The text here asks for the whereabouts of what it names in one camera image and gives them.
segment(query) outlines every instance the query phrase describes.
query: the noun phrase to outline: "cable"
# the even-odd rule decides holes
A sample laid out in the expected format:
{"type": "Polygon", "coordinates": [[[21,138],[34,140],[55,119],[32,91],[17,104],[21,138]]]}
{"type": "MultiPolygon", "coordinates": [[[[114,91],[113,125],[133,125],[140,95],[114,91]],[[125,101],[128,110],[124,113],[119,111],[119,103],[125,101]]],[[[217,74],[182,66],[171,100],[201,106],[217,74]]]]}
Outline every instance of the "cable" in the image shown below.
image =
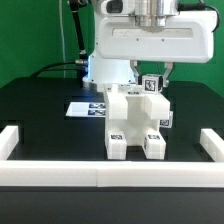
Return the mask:
{"type": "Polygon", "coordinates": [[[196,4],[191,4],[191,3],[190,4],[179,4],[178,11],[191,11],[191,10],[203,11],[205,9],[210,9],[210,10],[215,11],[217,14],[217,23],[216,23],[214,30],[212,31],[212,32],[215,32],[219,28],[220,23],[221,23],[219,11],[213,6],[206,5],[206,3],[203,0],[198,0],[198,2],[199,3],[196,3],[196,4]]]}
{"type": "Polygon", "coordinates": [[[61,65],[74,65],[74,61],[68,61],[68,62],[58,62],[50,65],[46,65],[43,68],[39,69],[38,71],[34,72],[30,77],[37,77],[43,70],[46,70],[48,68],[53,68],[61,65]]]}
{"type": "Polygon", "coordinates": [[[211,9],[211,10],[215,11],[216,14],[217,14],[217,23],[216,23],[216,26],[215,26],[214,30],[212,31],[212,32],[215,32],[219,28],[220,23],[221,23],[221,18],[220,18],[219,11],[215,7],[213,7],[213,6],[206,5],[205,7],[207,9],[211,9]]]}
{"type": "Polygon", "coordinates": [[[60,71],[84,71],[85,67],[80,67],[80,68],[62,68],[62,69],[44,69],[39,71],[36,76],[32,76],[32,78],[36,78],[39,74],[41,74],[42,72],[60,72],[60,71]]]}
{"type": "Polygon", "coordinates": [[[60,29],[61,29],[61,42],[62,42],[62,56],[63,61],[66,61],[66,53],[65,53],[65,35],[64,35],[64,26],[63,26],[63,7],[62,0],[59,0],[59,19],[60,19],[60,29]]]}

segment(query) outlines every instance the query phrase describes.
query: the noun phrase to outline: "white robot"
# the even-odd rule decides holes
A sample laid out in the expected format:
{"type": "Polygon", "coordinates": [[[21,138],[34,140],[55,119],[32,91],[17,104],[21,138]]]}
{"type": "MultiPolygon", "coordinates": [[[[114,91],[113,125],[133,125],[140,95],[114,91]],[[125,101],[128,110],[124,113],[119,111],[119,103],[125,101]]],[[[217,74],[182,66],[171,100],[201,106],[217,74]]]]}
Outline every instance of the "white robot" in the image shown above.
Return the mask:
{"type": "Polygon", "coordinates": [[[175,62],[206,63],[212,58],[217,13],[179,11],[177,0],[91,3],[95,50],[83,82],[104,91],[108,159],[124,160],[127,146],[136,145],[147,159],[164,159],[166,143],[159,128],[161,120],[170,118],[170,103],[160,90],[167,87],[175,62]],[[144,76],[139,85],[137,61],[164,62],[166,72],[144,76]]]}

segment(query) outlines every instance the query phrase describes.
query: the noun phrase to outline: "white block structure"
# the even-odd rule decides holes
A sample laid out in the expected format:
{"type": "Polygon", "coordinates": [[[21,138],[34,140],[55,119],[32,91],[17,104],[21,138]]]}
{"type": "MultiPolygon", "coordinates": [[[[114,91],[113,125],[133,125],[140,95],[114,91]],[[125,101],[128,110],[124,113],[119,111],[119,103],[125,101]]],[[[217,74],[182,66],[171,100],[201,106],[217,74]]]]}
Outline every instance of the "white block structure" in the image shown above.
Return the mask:
{"type": "Polygon", "coordinates": [[[123,131],[108,131],[106,133],[106,148],[108,159],[125,160],[127,141],[123,131]]]}
{"type": "Polygon", "coordinates": [[[215,162],[224,162],[224,141],[212,129],[202,129],[200,144],[215,162]]]}
{"type": "Polygon", "coordinates": [[[18,142],[18,126],[7,126],[0,133],[0,160],[7,160],[18,142]]]}
{"type": "Polygon", "coordinates": [[[166,142],[158,131],[152,129],[145,131],[142,143],[147,159],[164,159],[166,142]]]}
{"type": "Polygon", "coordinates": [[[160,93],[148,94],[138,85],[105,85],[105,143],[108,159],[123,159],[127,146],[142,146],[147,159],[164,159],[166,143],[159,133],[160,120],[168,120],[170,102],[160,93]],[[146,138],[156,133],[160,140],[146,138]],[[122,133],[126,143],[109,140],[110,133],[122,133]]]}

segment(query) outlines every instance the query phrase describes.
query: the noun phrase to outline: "white stacked blocks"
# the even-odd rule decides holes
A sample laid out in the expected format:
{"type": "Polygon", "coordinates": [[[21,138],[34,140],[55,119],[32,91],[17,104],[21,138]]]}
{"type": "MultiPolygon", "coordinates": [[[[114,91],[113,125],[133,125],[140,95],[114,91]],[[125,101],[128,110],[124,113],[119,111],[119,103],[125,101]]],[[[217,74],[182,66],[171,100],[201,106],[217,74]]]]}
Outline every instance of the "white stacked blocks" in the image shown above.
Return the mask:
{"type": "Polygon", "coordinates": [[[224,162],[224,141],[212,129],[202,129],[200,144],[215,162],[224,162]]]}
{"type": "Polygon", "coordinates": [[[162,160],[165,157],[166,142],[158,131],[148,130],[144,135],[142,148],[146,158],[162,160]]]}
{"type": "Polygon", "coordinates": [[[169,101],[160,93],[145,92],[142,86],[116,84],[105,85],[104,99],[108,159],[124,160],[127,146],[142,146],[147,159],[164,159],[166,143],[159,127],[160,120],[169,119],[169,101]],[[122,139],[113,139],[113,135],[122,139]]]}
{"type": "Polygon", "coordinates": [[[125,160],[127,141],[122,131],[108,131],[106,136],[108,159],[125,160]]]}

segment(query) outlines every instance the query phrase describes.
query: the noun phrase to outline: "white foam bar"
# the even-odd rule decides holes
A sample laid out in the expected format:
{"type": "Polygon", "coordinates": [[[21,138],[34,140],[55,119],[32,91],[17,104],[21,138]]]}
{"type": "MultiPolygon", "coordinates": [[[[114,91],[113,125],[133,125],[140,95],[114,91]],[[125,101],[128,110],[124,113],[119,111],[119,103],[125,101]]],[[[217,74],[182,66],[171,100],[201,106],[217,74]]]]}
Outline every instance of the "white foam bar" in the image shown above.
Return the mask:
{"type": "Polygon", "coordinates": [[[224,164],[1,161],[0,186],[224,188],[224,164]]]}
{"type": "Polygon", "coordinates": [[[0,160],[7,160],[18,142],[18,126],[7,126],[0,133],[0,160]]]}
{"type": "Polygon", "coordinates": [[[224,162],[224,141],[212,129],[202,129],[200,144],[215,162],[224,162]]]}

